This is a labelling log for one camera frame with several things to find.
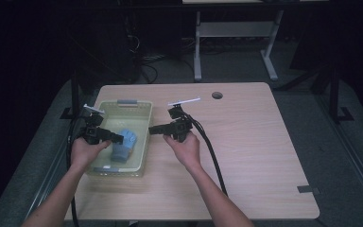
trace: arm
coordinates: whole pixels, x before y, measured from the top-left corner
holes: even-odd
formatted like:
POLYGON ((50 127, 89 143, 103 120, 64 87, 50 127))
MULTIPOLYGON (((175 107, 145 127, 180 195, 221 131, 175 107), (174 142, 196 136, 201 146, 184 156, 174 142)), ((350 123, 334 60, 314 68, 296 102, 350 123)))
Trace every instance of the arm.
POLYGON ((71 165, 54 191, 31 213, 22 226, 62 226, 69 204, 75 196, 78 182, 87 166, 111 141, 89 145, 83 138, 72 146, 71 165))
POLYGON ((215 226, 253 226, 249 218, 223 194, 202 168, 199 159, 199 140, 194 133, 189 132, 182 143, 167 135, 164 135, 164 140, 175 151, 176 157, 199 187, 215 226))

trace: hand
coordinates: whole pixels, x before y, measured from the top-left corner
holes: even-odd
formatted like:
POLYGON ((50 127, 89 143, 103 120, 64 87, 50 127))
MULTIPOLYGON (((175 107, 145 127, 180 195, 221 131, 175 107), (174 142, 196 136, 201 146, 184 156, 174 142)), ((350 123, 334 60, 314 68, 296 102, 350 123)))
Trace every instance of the hand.
POLYGON ((199 139, 191 131, 187 133, 187 136, 183 142, 174 140, 169 135, 164 135, 166 143, 175 151, 175 155, 188 171, 196 167, 201 167, 199 158, 199 139))
POLYGON ((111 143, 111 140, 107 140, 97 145, 90 145, 84 138, 79 137, 72 146, 71 167, 76 167, 84 171, 95 160, 99 152, 107 148, 111 143))

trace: clear plastic bin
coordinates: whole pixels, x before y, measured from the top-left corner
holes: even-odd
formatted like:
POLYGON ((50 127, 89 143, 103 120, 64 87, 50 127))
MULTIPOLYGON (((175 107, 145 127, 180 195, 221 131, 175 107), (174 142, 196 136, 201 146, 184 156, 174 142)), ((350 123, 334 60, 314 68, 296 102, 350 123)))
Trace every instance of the clear plastic bin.
POLYGON ((90 164, 86 173, 90 176, 113 177, 144 174, 149 133, 151 126, 152 102, 140 100, 109 100, 102 101, 99 110, 105 111, 104 120, 99 126, 102 129, 119 133, 123 129, 133 131, 137 140, 132 153, 125 163, 113 162, 112 145, 103 149, 90 164))

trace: blue object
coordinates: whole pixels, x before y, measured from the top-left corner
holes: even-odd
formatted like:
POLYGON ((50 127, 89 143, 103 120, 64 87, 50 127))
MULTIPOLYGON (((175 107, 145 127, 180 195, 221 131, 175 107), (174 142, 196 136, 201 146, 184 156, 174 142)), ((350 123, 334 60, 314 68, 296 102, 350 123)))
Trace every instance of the blue object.
POLYGON ((132 152, 137 136, 130 130, 121 130, 120 135, 123 135, 123 144, 113 144, 112 146, 112 161, 125 163, 132 152))

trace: forearm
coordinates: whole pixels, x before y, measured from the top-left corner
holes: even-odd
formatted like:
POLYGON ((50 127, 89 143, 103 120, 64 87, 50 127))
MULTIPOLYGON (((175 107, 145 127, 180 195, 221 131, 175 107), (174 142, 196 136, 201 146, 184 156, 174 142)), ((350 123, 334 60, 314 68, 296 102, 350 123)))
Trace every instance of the forearm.
POLYGON ((23 226, 62 226, 82 174, 81 169, 70 167, 54 191, 28 217, 23 226))
POLYGON ((253 226, 247 216, 220 190, 202 167, 189 170, 216 227, 253 226))

